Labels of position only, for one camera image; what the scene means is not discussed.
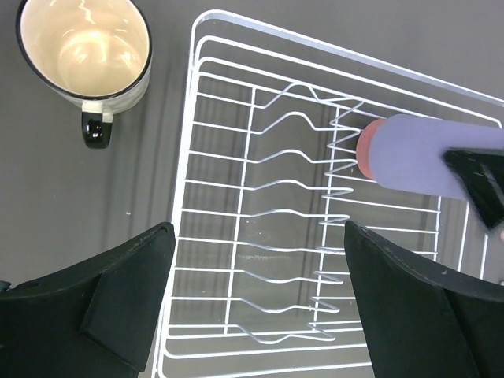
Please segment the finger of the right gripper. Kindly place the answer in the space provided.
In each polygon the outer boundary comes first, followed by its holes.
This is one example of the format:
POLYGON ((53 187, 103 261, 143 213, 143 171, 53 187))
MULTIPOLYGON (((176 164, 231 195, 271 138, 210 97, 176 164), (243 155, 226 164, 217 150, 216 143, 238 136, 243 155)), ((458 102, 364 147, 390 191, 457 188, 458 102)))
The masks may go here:
POLYGON ((503 226, 503 150, 450 148, 443 162, 488 231, 503 226))

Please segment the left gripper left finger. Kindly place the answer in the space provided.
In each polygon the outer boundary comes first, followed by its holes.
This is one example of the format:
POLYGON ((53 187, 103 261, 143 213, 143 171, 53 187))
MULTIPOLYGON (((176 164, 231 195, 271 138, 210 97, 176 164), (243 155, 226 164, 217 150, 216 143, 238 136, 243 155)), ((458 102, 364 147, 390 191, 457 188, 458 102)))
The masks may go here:
POLYGON ((176 240, 169 222, 50 275, 1 282, 3 377, 137 377, 176 240))

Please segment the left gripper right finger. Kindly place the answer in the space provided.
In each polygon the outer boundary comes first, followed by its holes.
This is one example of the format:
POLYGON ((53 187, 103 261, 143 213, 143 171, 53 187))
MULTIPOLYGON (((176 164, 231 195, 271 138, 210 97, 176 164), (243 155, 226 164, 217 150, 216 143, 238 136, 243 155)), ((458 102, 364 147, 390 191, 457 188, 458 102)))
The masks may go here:
POLYGON ((503 288, 345 223, 344 249, 377 377, 501 377, 503 288))

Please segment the lilac plastic cup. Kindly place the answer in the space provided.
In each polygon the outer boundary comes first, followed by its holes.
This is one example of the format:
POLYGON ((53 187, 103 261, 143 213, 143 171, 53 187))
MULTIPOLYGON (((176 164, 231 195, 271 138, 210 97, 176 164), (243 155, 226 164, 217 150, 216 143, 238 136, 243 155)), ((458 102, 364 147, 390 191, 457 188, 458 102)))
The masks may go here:
POLYGON ((364 174, 387 189, 464 200, 444 152, 502 147, 501 128, 399 114, 383 120, 369 140, 364 174))

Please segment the cream mug black handle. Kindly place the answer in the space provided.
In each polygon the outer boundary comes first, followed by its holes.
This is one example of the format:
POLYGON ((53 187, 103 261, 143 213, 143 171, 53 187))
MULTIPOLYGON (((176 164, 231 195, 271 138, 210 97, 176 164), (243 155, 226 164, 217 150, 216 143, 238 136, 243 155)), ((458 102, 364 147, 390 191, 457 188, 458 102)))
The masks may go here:
POLYGON ((20 51, 31 70, 80 109, 90 149, 105 149, 113 119, 135 106, 150 82, 150 27, 133 1, 22 1, 20 51))

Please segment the pink plastic cup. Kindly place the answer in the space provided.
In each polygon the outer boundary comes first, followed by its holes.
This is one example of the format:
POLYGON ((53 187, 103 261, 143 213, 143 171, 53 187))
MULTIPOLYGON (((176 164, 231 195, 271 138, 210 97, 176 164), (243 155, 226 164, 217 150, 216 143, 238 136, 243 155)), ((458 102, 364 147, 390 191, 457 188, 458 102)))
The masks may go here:
POLYGON ((373 136, 383 122, 384 119, 372 121, 361 131, 358 138, 356 146, 356 160, 361 173, 368 179, 372 179, 372 173, 369 167, 369 149, 373 136))

